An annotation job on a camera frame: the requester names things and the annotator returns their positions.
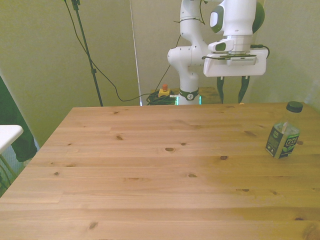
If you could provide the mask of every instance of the microphone stand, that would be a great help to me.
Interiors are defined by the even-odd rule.
[[[102,99],[101,99],[101,95],[100,95],[100,91],[99,91],[99,87],[98,87],[98,82],[97,82],[97,78],[96,78],[97,70],[93,67],[92,60],[91,60],[90,53],[89,53],[89,48],[88,48],[87,41],[86,41],[85,32],[84,32],[84,29],[82,27],[81,19],[80,19],[80,16],[79,16],[79,7],[78,7],[78,5],[80,5],[80,0],[71,0],[71,2],[72,2],[73,9],[75,10],[76,16],[77,16],[78,21],[79,21],[79,25],[80,25],[80,29],[81,29],[81,33],[82,33],[82,38],[83,38],[86,54],[87,54],[88,59],[89,59],[89,63],[90,63],[90,67],[91,67],[91,73],[92,73],[92,76],[93,76],[96,92],[98,94],[100,106],[103,107],[104,105],[102,103]]]

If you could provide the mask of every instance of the bottle label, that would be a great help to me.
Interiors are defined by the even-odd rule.
[[[298,141],[298,138],[299,138],[299,134],[288,136],[282,148],[282,152],[279,156],[280,159],[284,157],[288,157],[293,152],[296,146],[296,143]]]
[[[279,132],[275,127],[272,128],[268,142],[266,143],[265,149],[272,155],[275,156],[279,148],[279,144],[284,135]]]

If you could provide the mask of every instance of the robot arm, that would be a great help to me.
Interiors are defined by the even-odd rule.
[[[180,10],[180,34],[191,46],[172,48],[168,53],[168,62],[177,70],[180,77],[179,103],[183,105],[199,104],[198,75],[189,71],[190,66],[203,66],[202,59],[210,53],[200,31],[201,0],[183,0]]]
[[[198,104],[198,79],[190,66],[203,66],[207,77],[218,77],[218,91],[222,96],[224,77],[242,76],[239,102],[247,90],[250,76],[263,75],[266,71],[267,50],[251,50],[252,36],[264,20],[263,7],[256,0],[207,0],[219,2],[212,12],[210,26],[223,39],[204,42],[200,32],[201,0],[182,0],[180,11],[180,34],[191,42],[191,46],[173,48],[168,53],[169,63],[180,77],[180,104]],[[262,8],[262,15],[257,14]]]

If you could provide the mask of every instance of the green cloth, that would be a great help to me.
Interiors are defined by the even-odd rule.
[[[1,76],[0,125],[20,125],[23,128],[22,135],[11,145],[19,162],[24,162],[36,155],[37,147],[34,137]]]

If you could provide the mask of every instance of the black cable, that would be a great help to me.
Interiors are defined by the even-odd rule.
[[[179,23],[181,23],[182,21],[185,21],[185,20],[198,20],[198,21],[200,21],[200,23],[206,25],[206,23],[205,23],[205,21],[204,21],[204,18],[203,18],[203,16],[202,16],[202,9],[201,9],[201,3],[202,3],[202,1],[203,1],[203,0],[200,1],[200,15],[201,15],[201,19],[202,19],[202,20],[197,19],[196,17],[193,17],[193,18],[182,19],[182,20],[180,20],[180,21],[174,21],[174,22],[179,24]]]
[[[170,96],[161,96],[158,97],[159,91],[153,92],[150,96],[147,97],[146,101],[148,102],[147,106],[151,105],[169,105],[173,104],[176,101],[175,97]]]
[[[201,3],[202,3],[202,1],[203,1],[203,0],[200,1],[200,15],[201,15],[202,23],[203,23],[204,25],[206,25],[206,24],[205,24],[205,20],[204,20],[204,18],[203,18],[203,16],[202,16],[202,9],[201,9]]]
[[[266,48],[266,49],[268,50],[268,56],[266,56],[266,58],[268,58],[269,55],[270,55],[270,49],[269,49],[267,46],[263,45],[263,44],[252,44],[250,47],[251,47],[252,49],[262,49],[262,48]]]
[[[75,33],[75,36],[76,36],[76,38],[77,38],[77,40],[78,40],[78,42],[80,43],[80,45],[81,45],[81,47],[82,47],[82,49],[84,50],[84,52],[88,55],[88,53],[87,53],[87,51],[86,51],[86,49],[85,49],[85,47],[84,47],[84,45],[83,45],[83,43],[81,42],[81,40],[80,40],[80,38],[79,38],[79,36],[78,36],[78,33],[77,33],[77,29],[76,29],[76,26],[75,26],[75,22],[74,22],[74,19],[73,19],[73,17],[72,17],[72,15],[71,15],[71,12],[70,12],[70,9],[69,9],[69,6],[68,6],[68,4],[67,4],[67,0],[64,0],[64,3],[65,3],[65,5],[66,5],[66,8],[67,8],[67,10],[68,10],[68,13],[69,13],[69,16],[70,16],[70,19],[71,19],[71,22],[72,22],[72,25],[73,25],[73,29],[74,29],[74,33]],[[175,47],[177,47],[178,46],[178,43],[179,43],[179,40],[180,40],[180,38],[181,38],[181,35],[179,36],[179,38],[178,38],[178,40],[177,40],[177,42],[176,42],[176,46]],[[135,99],[138,99],[138,98],[140,98],[140,97],[142,97],[142,96],[145,96],[145,95],[151,95],[152,93],[145,93],[145,94],[142,94],[142,95],[140,95],[140,96],[137,96],[137,97],[134,97],[134,98],[132,98],[132,99],[128,99],[128,100],[122,100],[121,99],[121,97],[119,96],[119,94],[118,94],[118,89],[117,89],[117,87],[114,85],[114,83],[98,68],[98,66],[94,63],[94,61],[91,59],[91,62],[92,62],[92,64],[96,67],[96,69],[111,83],[111,85],[114,87],[114,89],[115,89],[115,93],[116,93],[116,95],[117,95],[117,97],[118,97],[118,99],[120,100],[120,101],[122,101],[122,102],[129,102],[129,101],[132,101],[132,100],[135,100]],[[162,76],[162,78],[161,78],[161,80],[160,80],[160,82],[158,83],[158,85],[156,86],[156,89],[155,89],[155,91],[154,92],[156,92],[157,91],[157,89],[158,89],[158,87],[159,87],[159,85],[160,85],[160,83],[162,82],[162,80],[164,79],[164,77],[165,77],[165,75],[167,74],[167,72],[168,72],[168,70],[169,70],[169,68],[170,68],[170,66],[171,65],[169,65],[168,66],[168,68],[166,69],[166,71],[165,71],[165,73],[164,73],[164,75]]]
[[[6,170],[5,170],[1,165],[0,165],[0,168],[1,168],[2,171],[4,172],[4,175],[5,175],[6,179],[8,180],[9,184],[11,185],[11,182],[10,182],[10,179],[9,179],[9,177],[8,177],[8,174],[7,174]]]
[[[77,29],[76,29],[76,26],[75,26],[75,22],[74,22],[74,19],[73,19],[72,15],[71,15],[69,6],[68,6],[68,4],[67,4],[67,0],[64,0],[64,2],[65,2],[65,5],[66,5],[67,10],[68,10],[68,12],[69,12],[69,16],[70,16],[70,19],[71,19],[71,22],[72,22],[72,25],[73,25],[73,29],[74,29],[75,36],[76,36],[77,40],[79,41],[79,43],[80,43],[82,49],[84,50],[84,52],[88,55],[87,50],[85,49],[83,43],[81,42],[81,40],[80,40],[80,38],[79,38],[79,36],[78,36]],[[132,99],[129,99],[129,100],[122,100],[121,97],[120,97],[119,94],[118,94],[118,89],[117,89],[117,87],[114,85],[114,83],[98,68],[98,66],[94,63],[94,61],[92,60],[92,58],[91,58],[91,62],[92,62],[92,64],[96,67],[96,69],[112,84],[112,86],[113,86],[114,89],[115,89],[115,93],[116,93],[116,95],[117,95],[117,97],[118,97],[118,99],[119,99],[120,101],[122,101],[122,102],[128,102],[128,101],[132,101],[132,100],[138,99],[138,98],[140,98],[141,96],[150,95],[150,94],[151,94],[151,93],[146,93],[146,94],[142,94],[142,95],[140,95],[140,96],[137,96],[137,97],[132,98]]]

